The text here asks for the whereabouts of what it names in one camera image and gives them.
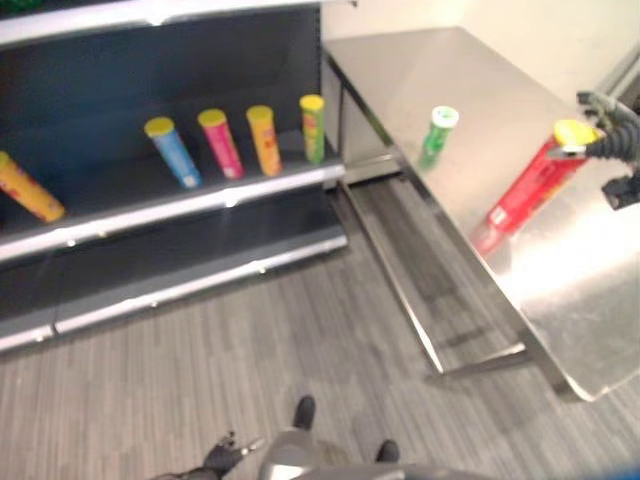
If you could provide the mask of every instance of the cylindrical container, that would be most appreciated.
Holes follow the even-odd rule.
[[[233,143],[227,117],[222,110],[205,110],[198,115],[198,123],[204,130],[211,149],[216,155],[218,165],[227,178],[240,178],[244,175],[238,149]]]
[[[304,151],[311,163],[324,160],[324,99],[320,95],[305,95],[300,99]]]
[[[251,126],[262,173],[277,175],[282,170],[282,162],[273,124],[273,110],[265,105],[255,105],[247,110],[247,120]]]
[[[476,228],[472,242],[481,254],[498,246],[515,233],[535,212],[552,198],[587,161],[582,157],[555,160],[548,153],[558,145],[586,145],[598,139],[598,132],[577,120],[560,120],[554,134],[540,147],[498,203],[489,211],[483,225]]]
[[[421,169],[427,170],[435,166],[449,132],[458,124],[459,119],[460,114],[451,107],[443,105],[431,111],[431,130],[422,144],[418,163]]]
[[[64,215],[62,204],[3,151],[0,151],[0,188],[43,222],[53,222]]]
[[[170,118],[152,118],[145,123],[144,131],[184,188],[195,188],[200,185],[202,182],[200,172],[198,172]]]

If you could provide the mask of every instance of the green bottle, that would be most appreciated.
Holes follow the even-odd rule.
[[[439,106],[431,112],[431,130],[422,143],[418,166],[421,170],[433,168],[444,148],[449,132],[457,125],[460,114],[455,108]]]

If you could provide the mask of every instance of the person's foot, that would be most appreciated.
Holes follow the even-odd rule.
[[[305,395],[298,402],[293,416],[293,426],[300,430],[310,431],[316,416],[316,401],[311,395]]]
[[[376,463],[398,463],[400,460],[400,449],[394,440],[385,440],[380,445]]]

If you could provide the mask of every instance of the gray carpet floor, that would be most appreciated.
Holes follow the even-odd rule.
[[[448,367],[506,347],[490,285],[397,179],[358,187]],[[339,252],[0,358],[1,479],[144,479],[195,466],[234,429],[273,437],[316,396],[327,461],[408,461],[496,478],[640,463],[640,381],[593,404],[526,368],[442,384],[342,197]],[[255,478],[259,454],[231,479]]]

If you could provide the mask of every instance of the dark shelf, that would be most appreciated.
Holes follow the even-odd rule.
[[[338,0],[181,0],[168,2],[158,11],[153,0],[61,0],[44,1],[24,12],[0,10],[0,48],[86,32],[157,26],[184,19],[274,7],[296,7]]]
[[[316,166],[304,156],[298,131],[282,132],[278,144],[283,171],[262,174],[249,141],[238,142],[245,177],[227,180],[210,152],[196,157],[203,184],[193,191],[180,187],[159,156],[101,164],[53,177],[47,188],[67,208],[67,215],[42,224],[9,197],[0,196],[0,263],[38,252],[99,239],[116,232],[264,198],[344,174],[344,166],[326,143],[326,160]]]
[[[15,300],[0,304],[0,350],[1,337],[74,330],[346,242],[315,187],[30,258],[0,271],[0,298]]]

